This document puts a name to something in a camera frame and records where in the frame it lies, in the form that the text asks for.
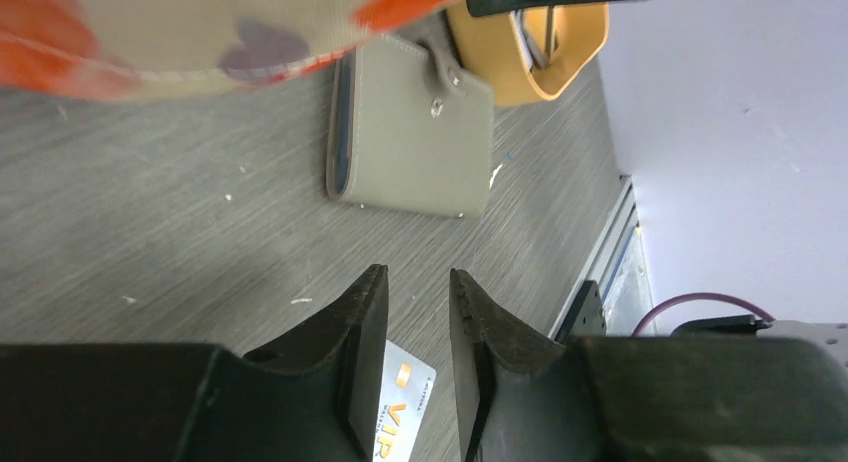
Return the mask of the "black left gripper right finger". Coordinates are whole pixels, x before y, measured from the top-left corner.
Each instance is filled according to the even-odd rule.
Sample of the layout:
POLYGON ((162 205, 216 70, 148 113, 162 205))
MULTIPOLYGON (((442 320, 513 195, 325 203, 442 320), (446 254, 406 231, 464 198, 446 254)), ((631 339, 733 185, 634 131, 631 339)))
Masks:
POLYGON ((450 273, 465 461, 843 461, 847 372, 787 338, 557 343, 450 273))

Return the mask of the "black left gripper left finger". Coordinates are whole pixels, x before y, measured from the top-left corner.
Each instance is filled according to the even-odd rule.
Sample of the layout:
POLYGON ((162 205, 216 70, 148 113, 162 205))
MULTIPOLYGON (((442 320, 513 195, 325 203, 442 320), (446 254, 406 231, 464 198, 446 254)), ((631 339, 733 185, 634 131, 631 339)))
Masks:
POLYGON ((5 461, 368 461, 389 302, 372 265, 244 355, 208 343, 5 345, 5 461))

